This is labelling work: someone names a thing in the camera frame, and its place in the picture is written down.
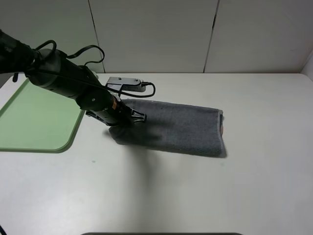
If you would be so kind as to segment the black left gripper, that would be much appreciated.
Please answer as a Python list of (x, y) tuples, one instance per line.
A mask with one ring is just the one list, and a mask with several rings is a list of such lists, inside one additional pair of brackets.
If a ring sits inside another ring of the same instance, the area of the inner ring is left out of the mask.
[(112, 96), (112, 102), (100, 111), (88, 110), (85, 115), (107, 126), (129, 128), (136, 122), (146, 122), (147, 115), (126, 106), (120, 98)]

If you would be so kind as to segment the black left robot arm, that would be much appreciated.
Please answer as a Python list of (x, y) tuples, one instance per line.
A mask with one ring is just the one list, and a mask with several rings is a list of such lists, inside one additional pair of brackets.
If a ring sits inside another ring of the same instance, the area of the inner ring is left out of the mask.
[(14, 82), (19, 73), (24, 73), (33, 85), (75, 100), (87, 116), (109, 127), (145, 122), (145, 114), (128, 107), (120, 99), (122, 91), (103, 86), (86, 65), (71, 62), (89, 48), (66, 55), (57, 49), (54, 40), (33, 49), (1, 32), (0, 72), (13, 73)]

